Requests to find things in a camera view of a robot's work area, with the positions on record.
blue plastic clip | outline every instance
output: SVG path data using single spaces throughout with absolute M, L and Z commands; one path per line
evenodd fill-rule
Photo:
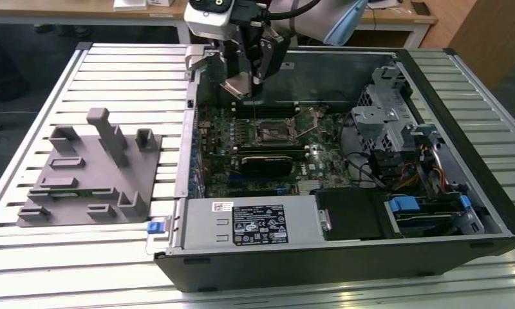
M 466 209 L 470 209 L 472 201 L 470 201 L 470 198 L 468 197 L 468 195 L 461 196 L 461 202 L 462 202 L 462 205 L 466 207 Z
M 421 210 L 418 200 L 414 196 L 397 196 L 389 201 L 389 206 L 392 207 L 393 212 Z
M 147 226 L 147 234 L 165 234 L 166 222 L 150 222 Z

cable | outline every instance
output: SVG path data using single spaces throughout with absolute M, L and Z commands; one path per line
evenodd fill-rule
M 377 31 L 377 27 L 378 27 L 378 23 L 377 23 L 377 11 L 374 10 L 374 8 L 368 5 L 368 8 L 373 10 L 373 18 L 374 18 L 374 30 L 373 31 Z
M 394 188 L 394 191 L 398 191 L 401 190 L 402 188 L 405 188 L 406 186 L 412 185 L 413 182 L 416 182 L 417 180 L 420 180 L 421 177 L 418 176 L 418 174 L 416 174 L 413 177 L 410 177 L 397 188 Z
M 0 111 L 0 115 L 3 114 L 38 114 L 38 111 Z
M 408 164 L 405 164 L 404 169 L 401 170 L 401 180 L 405 179 L 405 171 L 406 171 L 406 168 L 408 168 L 409 166 L 412 166 L 412 165 L 414 165 L 414 163 L 408 163 Z
M 438 167 L 434 167 L 433 169 L 434 169 L 434 171 L 437 171 L 440 173 L 441 192 L 444 192 L 444 194 L 446 194 L 448 189 L 445 188 L 445 184 L 446 184 L 445 171 Z
M 306 13 L 309 10 L 312 10 L 318 4 L 321 0 L 313 0 L 310 3 L 308 3 L 301 8 L 297 8 L 294 11 L 283 12 L 283 13 L 269 13 L 266 15 L 266 20 L 270 21 L 279 21 L 283 19 L 291 19 L 294 17 L 301 16 L 304 13 Z
M 382 190 L 388 190 L 389 188 L 388 188 L 386 184 L 378 179 L 378 177 L 377 177 L 376 175 L 370 174 L 370 173 L 369 173 L 360 165 L 357 165 L 357 164 L 350 160 L 349 156 L 350 156 L 350 155 L 357 155 L 357 154 L 362 155 L 364 153 L 361 153 L 361 152 L 352 152 L 352 153 L 346 154 L 346 160 L 348 160 L 348 162 L 350 163 L 350 165 L 352 165 L 354 168 L 358 169 L 360 173 L 364 173 L 364 174 L 374 181 L 374 183 L 377 184 L 377 186 L 378 186 Z

floor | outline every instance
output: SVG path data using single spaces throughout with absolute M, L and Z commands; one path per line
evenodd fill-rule
M 35 33 L 31 25 L 0 24 L 0 43 L 14 59 L 31 92 L 0 103 L 0 176 L 26 136 L 79 41 L 119 43 L 178 43 L 174 28 L 101 26 L 87 39 L 60 37 L 56 32 Z M 515 68 L 494 94 L 515 117 Z

black cable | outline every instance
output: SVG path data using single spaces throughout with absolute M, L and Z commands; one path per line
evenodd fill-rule
M 378 23 L 377 23 L 377 11 L 374 10 L 374 8 L 368 5 L 369 9 L 373 10 L 373 18 L 374 18 L 374 30 L 373 31 L 377 31 L 377 27 L 378 27 Z
M 306 13 L 309 10 L 312 10 L 318 4 L 321 0 L 313 0 L 310 3 L 308 3 L 301 8 L 295 9 L 294 11 L 283 12 L 283 13 L 270 13 L 266 16 L 266 20 L 270 21 L 279 21 L 282 19 L 290 19 L 294 17 L 301 16 L 304 13 Z

aluminum extrusion table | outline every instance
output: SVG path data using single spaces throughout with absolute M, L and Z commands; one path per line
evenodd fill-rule
M 146 253 L 146 223 L 16 227 L 52 149 L 46 137 L 59 124 L 94 134 L 85 123 L 95 106 L 110 109 L 125 134 L 146 126 L 165 136 L 151 216 L 173 213 L 187 47 L 94 44 L 77 50 L 0 180 L 0 308 L 515 308 L 515 250 L 444 276 L 183 294 Z M 412 55 L 515 203 L 514 119 L 457 56 L 424 50 Z M 428 121 L 429 112 L 417 105 Z

